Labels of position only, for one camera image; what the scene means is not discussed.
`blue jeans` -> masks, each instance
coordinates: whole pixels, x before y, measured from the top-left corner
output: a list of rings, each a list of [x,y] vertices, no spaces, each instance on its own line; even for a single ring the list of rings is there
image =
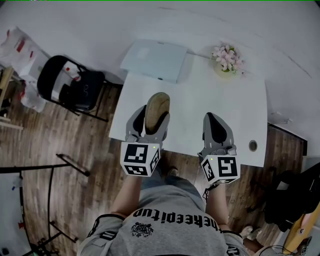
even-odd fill
[[[195,188],[194,185],[190,183],[190,181],[181,177],[171,176],[171,175],[167,176],[163,180],[161,175],[162,175],[161,169],[159,167],[156,167],[151,177],[142,178],[141,190],[164,186],[164,185],[172,185],[184,191],[187,191],[193,194],[194,196],[199,197],[202,200],[202,197],[199,194],[198,190]]]

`gray t-shirt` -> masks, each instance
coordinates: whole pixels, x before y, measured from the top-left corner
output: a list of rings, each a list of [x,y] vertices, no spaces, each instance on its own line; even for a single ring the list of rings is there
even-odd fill
[[[164,185],[141,191],[126,219],[100,216],[78,256],[248,256],[242,237],[222,231],[197,196]]]

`sneaker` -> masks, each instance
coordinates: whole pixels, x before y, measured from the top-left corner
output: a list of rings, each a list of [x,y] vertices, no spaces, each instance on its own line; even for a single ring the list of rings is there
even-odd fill
[[[164,92],[154,94],[148,101],[145,109],[145,133],[154,134],[161,125],[165,114],[170,110],[170,97]]]
[[[176,167],[171,167],[167,174],[167,176],[178,176],[178,175],[179,175],[179,171]]]
[[[240,236],[245,239],[252,232],[252,230],[254,230],[252,226],[246,226],[244,229],[242,229]]]
[[[255,240],[261,234],[261,232],[262,232],[262,228],[257,228],[255,231],[250,233],[246,238],[250,240]]]

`flower pot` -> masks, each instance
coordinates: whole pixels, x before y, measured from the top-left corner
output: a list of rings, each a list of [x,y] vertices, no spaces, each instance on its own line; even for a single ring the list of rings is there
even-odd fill
[[[213,67],[213,70],[215,71],[215,73],[223,78],[223,79],[231,79],[235,76],[234,73],[232,73],[231,71],[229,72],[224,72],[223,70],[223,66],[219,63],[219,62],[216,62],[214,67]]]

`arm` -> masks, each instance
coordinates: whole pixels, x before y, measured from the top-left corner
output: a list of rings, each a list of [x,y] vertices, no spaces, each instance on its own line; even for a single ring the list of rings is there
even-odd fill
[[[226,185],[220,184],[209,191],[205,213],[209,214],[222,230],[229,231],[229,211],[226,200]]]
[[[111,206],[111,213],[126,218],[137,210],[139,206],[141,183],[141,177],[127,176]]]

